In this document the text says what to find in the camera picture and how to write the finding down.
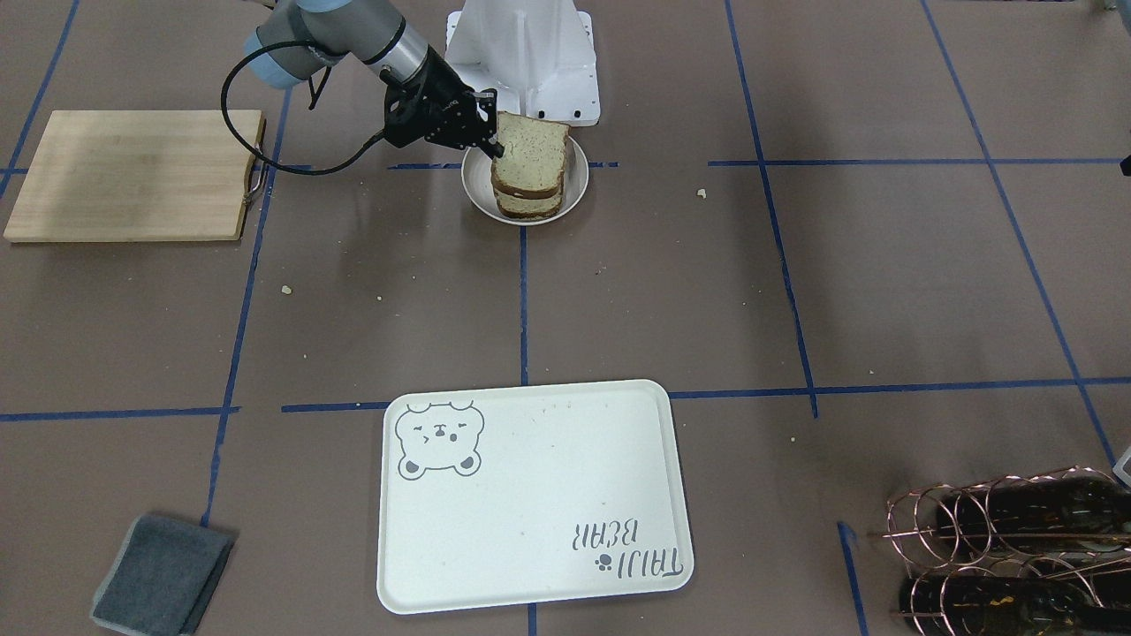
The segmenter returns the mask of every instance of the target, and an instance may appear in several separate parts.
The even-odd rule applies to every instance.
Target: bear ear
[[[424,475],[424,469],[409,459],[407,455],[400,458],[400,464],[397,465],[397,472],[400,473],[400,476],[407,479],[408,481],[416,481]]]
[[[483,459],[480,457],[480,454],[475,450],[472,450],[470,455],[468,455],[463,462],[456,464],[455,466],[456,473],[463,476],[472,476],[476,472],[478,472],[480,464],[482,462]]]

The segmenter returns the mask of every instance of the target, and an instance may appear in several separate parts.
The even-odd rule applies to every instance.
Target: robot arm
[[[495,135],[495,94],[476,93],[388,0],[279,0],[270,18],[248,38],[249,55],[285,42],[250,62],[276,88],[288,88],[348,54],[389,87],[383,138],[398,148],[424,138],[502,156]]]

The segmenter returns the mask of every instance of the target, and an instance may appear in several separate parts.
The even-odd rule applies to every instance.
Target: round plate
[[[562,181],[562,207],[561,210],[550,218],[537,218],[534,221],[521,221],[510,218],[499,212],[499,204],[494,198],[494,188],[491,187],[491,157],[483,151],[470,147],[464,154],[464,165],[459,170],[464,177],[464,190],[470,197],[475,207],[483,210],[495,221],[501,221],[510,225],[542,225],[556,221],[566,213],[573,209],[577,201],[581,200],[581,195],[589,187],[589,160],[577,141],[570,137],[570,144],[566,146],[566,177]]]

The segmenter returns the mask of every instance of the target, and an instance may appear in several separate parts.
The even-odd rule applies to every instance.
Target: white plastic stand
[[[593,126],[601,119],[593,18],[573,0],[467,0],[448,16],[444,59],[499,110]]]

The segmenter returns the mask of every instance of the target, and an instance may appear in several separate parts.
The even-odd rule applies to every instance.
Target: black cable
[[[277,51],[279,49],[290,49],[294,46],[307,46],[310,49],[314,49],[316,51],[319,51],[320,53],[327,57],[333,57],[333,53],[323,49],[319,43],[313,41],[300,41],[300,40],[278,42],[276,44],[270,44],[264,46],[262,49],[259,49],[258,51],[254,51],[247,58],[240,60],[240,62],[232,68],[232,71],[227,74],[227,78],[224,80],[224,87],[219,92],[221,114],[224,115],[224,123],[227,126],[228,131],[235,137],[236,141],[239,141],[240,145],[242,145],[244,148],[247,148],[249,153],[254,155],[256,158],[264,162],[264,164],[274,167],[275,170],[288,172],[291,174],[302,174],[305,177],[320,177],[322,174],[333,174],[335,172],[340,172],[353,165],[354,162],[361,158],[361,156],[365,154],[365,152],[375,146],[381,139],[385,139],[385,129],[378,130],[372,137],[370,137],[364,144],[362,144],[361,148],[356,153],[354,153],[352,157],[339,163],[338,165],[335,165],[334,167],[327,167],[323,170],[303,170],[301,167],[291,167],[290,165],[284,165],[282,163],[278,163],[277,161],[274,161],[264,153],[261,153],[259,148],[249,144],[248,140],[244,139],[243,136],[241,136],[240,132],[235,129],[235,124],[232,123],[232,117],[228,114],[227,93],[232,88],[232,81],[234,81],[235,77],[240,75],[240,71],[243,70],[244,67],[247,67],[251,62],[256,61],[260,55],[270,53],[271,51]]]

